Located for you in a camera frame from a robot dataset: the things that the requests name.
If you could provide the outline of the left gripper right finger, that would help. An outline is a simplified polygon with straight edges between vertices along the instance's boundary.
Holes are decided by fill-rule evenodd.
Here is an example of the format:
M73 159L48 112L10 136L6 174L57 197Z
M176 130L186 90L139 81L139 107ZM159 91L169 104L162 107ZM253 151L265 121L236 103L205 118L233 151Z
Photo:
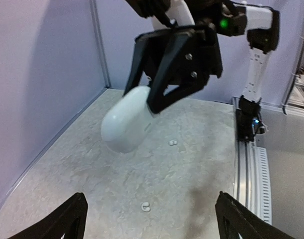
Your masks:
M215 204L221 239L291 239L261 220L231 195L221 191Z

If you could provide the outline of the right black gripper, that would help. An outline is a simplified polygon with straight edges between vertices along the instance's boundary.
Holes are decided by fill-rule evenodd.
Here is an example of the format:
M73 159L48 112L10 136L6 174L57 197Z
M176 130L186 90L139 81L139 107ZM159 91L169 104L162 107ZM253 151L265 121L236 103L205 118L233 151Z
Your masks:
M222 59L214 24L156 30L135 39L125 96L140 83L143 72L152 81L149 109L159 114L206 85L211 75L220 78Z

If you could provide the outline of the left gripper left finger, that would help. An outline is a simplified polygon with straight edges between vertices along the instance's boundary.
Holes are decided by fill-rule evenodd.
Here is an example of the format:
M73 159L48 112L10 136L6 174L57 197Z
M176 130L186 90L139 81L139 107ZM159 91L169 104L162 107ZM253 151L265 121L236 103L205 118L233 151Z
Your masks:
M82 239L88 203L84 193L75 193L44 219L11 236L12 239Z

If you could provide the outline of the white charging case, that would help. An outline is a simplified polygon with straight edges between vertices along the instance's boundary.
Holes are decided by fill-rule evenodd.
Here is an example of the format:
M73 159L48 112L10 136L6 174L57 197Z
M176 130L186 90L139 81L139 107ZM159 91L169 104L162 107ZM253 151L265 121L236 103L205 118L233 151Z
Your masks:
M147 104L150 87L137 86L126 93L105 115L101 136L114 152L134 151L146 138L156 123Z

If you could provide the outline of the white earbud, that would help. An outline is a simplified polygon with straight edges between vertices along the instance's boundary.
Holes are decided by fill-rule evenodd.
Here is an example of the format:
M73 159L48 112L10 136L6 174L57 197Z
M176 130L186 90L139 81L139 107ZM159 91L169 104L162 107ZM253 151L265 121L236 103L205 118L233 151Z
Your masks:
M170 140L169 142L168 142L168 145L169 146L174 146L174 145L177 145L178 144L178 142L176 141L176 140Z
M151 211L151 208L150 208L150 203L149 202L143 202L141 203L141 210L145 213L148 213Z

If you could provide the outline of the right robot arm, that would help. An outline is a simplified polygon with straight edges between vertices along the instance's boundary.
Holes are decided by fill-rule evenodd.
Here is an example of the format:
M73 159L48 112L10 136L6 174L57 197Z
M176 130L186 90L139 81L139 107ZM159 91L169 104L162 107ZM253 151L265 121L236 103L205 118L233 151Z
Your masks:
M210 76L222 76L218 35L245 35L251 57L240 108L247 116L259 113L267 60L279 42L277 10L231 0L131 0L129 5L140 17L153 20L153 31L135 39L125 94L147 75L146 104L159 114L201 91Z

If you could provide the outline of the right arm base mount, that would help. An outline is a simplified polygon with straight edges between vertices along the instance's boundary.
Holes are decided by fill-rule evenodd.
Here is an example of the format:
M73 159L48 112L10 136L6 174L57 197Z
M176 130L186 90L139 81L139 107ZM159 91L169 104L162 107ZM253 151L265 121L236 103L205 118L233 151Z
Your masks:
M236 123L238 140L242 142L253 142L255 136L264 134L266 126L261 117L261 100L250 101L241 96L236 109Z

